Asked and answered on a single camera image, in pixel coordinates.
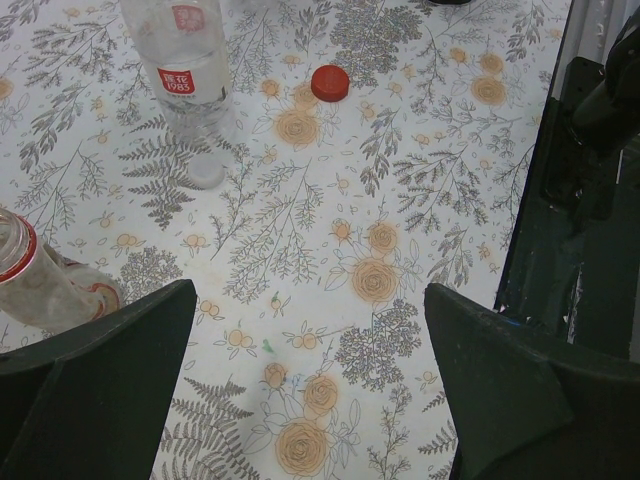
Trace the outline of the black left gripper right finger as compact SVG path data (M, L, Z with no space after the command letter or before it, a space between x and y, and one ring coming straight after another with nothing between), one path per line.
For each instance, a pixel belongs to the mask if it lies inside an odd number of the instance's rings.
M432 283L425 318L458 437L453 479L636 479L639 366Z

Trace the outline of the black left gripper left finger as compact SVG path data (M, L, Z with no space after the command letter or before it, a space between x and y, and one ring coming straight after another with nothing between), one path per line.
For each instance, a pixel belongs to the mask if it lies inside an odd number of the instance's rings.
M1 356L4 479L147 479L192 329L177 280Z

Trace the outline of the small glass bottle red rim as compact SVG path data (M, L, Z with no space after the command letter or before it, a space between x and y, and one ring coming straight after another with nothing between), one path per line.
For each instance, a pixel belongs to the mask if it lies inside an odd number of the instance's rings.
M59 254L23 217L1 210L1 310L7 315L59 334L121 306L115 280Z

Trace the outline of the white translucent bottle cap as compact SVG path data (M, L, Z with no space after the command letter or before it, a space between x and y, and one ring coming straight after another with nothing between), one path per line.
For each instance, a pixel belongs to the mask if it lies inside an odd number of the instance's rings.
M187 174L191 181L201 189L212 189L225 179L222 163L212 154L194 155L188 162Z

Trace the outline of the clear plastic bottle red label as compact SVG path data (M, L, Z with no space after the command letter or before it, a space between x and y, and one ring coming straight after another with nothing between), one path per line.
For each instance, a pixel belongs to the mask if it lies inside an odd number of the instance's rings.
M218 1L122 1L163 116L181 141L233 143L236 116Z

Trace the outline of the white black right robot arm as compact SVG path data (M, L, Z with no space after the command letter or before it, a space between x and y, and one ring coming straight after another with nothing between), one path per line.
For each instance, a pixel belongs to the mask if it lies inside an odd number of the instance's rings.
M639 12L626 20L604 64L604 79L577 106L572 131L601 156L639 134Z

